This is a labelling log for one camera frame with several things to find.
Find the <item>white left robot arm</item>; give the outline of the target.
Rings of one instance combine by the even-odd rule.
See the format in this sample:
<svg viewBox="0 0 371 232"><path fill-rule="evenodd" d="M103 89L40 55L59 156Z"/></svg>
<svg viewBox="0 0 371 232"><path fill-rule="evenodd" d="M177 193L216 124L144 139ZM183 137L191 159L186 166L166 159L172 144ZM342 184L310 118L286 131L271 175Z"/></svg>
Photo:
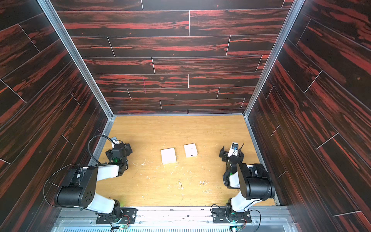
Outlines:
<svg viewBox="0 0 371 232"><path fill-rule="evenodd" d="M127 156L131 153L130 144L120 141L106 151L109 163L70 169L55 196L55 202L63 207L79 207L101 216L108 215L113 220L121 219L123 213L119 201L97 194L96 185L101 180L122 176L128 169Z"/></svg>

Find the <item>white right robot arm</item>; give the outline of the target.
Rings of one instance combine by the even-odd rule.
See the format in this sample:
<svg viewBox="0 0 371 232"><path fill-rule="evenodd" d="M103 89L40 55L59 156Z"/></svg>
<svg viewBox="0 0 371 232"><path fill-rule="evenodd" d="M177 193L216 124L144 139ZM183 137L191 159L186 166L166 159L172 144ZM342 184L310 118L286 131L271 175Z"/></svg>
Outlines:
<svg viewBox="0 0 371 232"><path fill-rule="evenodd" d="M229 151L222 148L219 157L226 163L224 185L240 191L226 203L226 215L241 215L253 205L274 198L275 187L264 166L243 163L244 153L237 143L232 143Z"/></svg>

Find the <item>white jewelry box sleeve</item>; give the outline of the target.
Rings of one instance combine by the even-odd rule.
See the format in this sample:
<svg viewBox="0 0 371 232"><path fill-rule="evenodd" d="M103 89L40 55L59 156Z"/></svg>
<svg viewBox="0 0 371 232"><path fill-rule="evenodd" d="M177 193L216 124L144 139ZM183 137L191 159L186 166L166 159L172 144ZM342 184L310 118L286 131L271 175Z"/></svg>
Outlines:
<svg viewBox="0 0 371 232"><path fill-rule="evenodd" d="M176 153L175 153L175 148L168 148L168 149L163 149L161 150L161 160L162 164L170 164L170 163L176 163Z"/></svg>

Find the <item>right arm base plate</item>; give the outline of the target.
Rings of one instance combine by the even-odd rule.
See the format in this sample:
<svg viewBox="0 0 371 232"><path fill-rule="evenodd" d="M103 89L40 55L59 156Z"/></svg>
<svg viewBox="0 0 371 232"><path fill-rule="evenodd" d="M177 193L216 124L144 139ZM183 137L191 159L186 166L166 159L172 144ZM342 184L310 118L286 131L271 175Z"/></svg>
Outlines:
<svg viewBox="0 0 371 232"><path fill-rule="evenodd" d="M235 212L230 208L217 205L212 205L210 211L213 217L213 223L245 224L252 222L249 212Z"/></svg>

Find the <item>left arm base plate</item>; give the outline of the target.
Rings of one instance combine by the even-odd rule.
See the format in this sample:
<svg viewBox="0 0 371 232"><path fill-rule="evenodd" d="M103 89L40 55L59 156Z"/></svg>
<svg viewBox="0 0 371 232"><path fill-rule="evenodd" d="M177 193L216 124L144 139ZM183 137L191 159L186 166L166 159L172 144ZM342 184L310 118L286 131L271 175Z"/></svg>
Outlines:
<svg viewBox="0 0 371 232"><path fill-rule="evenodd" d="M131 225L137 218L137 208L115 208L110 214L98 214L97 225Z"/></svg>

